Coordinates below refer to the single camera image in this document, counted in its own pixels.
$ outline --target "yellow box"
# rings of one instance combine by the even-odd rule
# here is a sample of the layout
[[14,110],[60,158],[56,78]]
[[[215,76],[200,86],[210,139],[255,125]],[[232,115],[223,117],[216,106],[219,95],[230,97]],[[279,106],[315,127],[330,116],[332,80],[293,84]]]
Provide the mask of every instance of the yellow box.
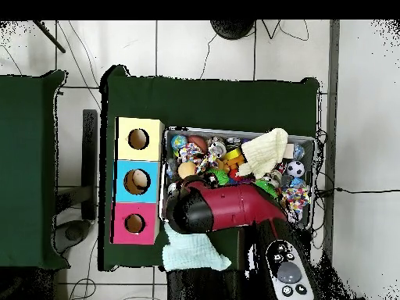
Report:
[[[160,120],[117,117],[116,157],[118,160],[160,161],[163,131],[164,124]],[[145,146],[135,145],[137,142],[132,137],[140,141],[146,140]]]

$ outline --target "soccer ball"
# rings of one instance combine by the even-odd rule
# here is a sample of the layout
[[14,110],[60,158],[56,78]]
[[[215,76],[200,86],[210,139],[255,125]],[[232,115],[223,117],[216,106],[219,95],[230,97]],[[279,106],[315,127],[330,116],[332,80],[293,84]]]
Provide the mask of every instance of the soccer ball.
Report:
[[304,172],[304,165],[300,161],[292,161],[287,165],[287,173],[293,177],[301,177]]

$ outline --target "green cloth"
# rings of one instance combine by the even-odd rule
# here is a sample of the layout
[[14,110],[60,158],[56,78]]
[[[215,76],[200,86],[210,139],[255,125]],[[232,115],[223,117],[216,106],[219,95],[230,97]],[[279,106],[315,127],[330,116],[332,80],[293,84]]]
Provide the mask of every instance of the green cloth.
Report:
[[[315,137],[318,81],[178,80],[165,77],[127,77],[113,66],[102,78],[102,136],[106,140],[104,247],[100,266],[160,266],[167,244],[163,228],[154,245],[112,245],[109,242],[114,123],[116,116],[161,120],[166,127],[266,132],[281,127],[292,135]],[[101,155],[100,167],[105,160]],[[238,229],[208,234],[218,251],[238,267]]]
[[68,266],[52,248],[55,215],[55,92],[43,77],[0,76],[0,266]]

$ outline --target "round hole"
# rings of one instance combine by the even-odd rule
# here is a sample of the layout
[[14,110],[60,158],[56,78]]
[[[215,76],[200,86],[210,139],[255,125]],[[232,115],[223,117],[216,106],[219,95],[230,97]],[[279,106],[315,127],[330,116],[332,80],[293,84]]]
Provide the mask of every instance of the round hole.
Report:
[[150,187],[150,176],[142,169],[130,170],[123,179],[123,186],[132,195],[143,195]]
[[138,234],[145,228],[145,219],[139,214],[131,214],[125,219],[125,228],[132,234]]
[[133,149],[145,149],[148,147],[148,133],[143,129],[133,129],[128,136],[128,144]]

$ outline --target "towel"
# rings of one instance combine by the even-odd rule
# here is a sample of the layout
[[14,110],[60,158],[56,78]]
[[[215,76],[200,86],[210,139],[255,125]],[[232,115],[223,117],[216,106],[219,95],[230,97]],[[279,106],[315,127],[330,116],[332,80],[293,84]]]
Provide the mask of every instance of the towel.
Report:
[[270,173],[277,163],[282,162],[287,143],[288,133],[280,128],[244,143],[241,150],[247,163],[239,166],[237,176],[254,173],[256,180],[259,180]]
[[225,270],[230,260],[219,254],[206,234],[178,234],[164,223],[170,244],[162,249],[162,261],[166,271],[193,268]]

